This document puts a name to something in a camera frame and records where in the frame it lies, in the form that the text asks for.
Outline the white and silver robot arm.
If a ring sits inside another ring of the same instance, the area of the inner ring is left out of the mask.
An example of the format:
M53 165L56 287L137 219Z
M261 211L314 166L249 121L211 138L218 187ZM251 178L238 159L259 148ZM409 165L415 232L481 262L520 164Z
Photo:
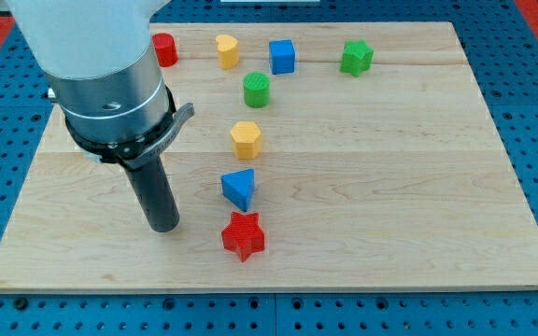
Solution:
M8 0L67 124L95 143L124 143L167 113L149 20L168 0Z

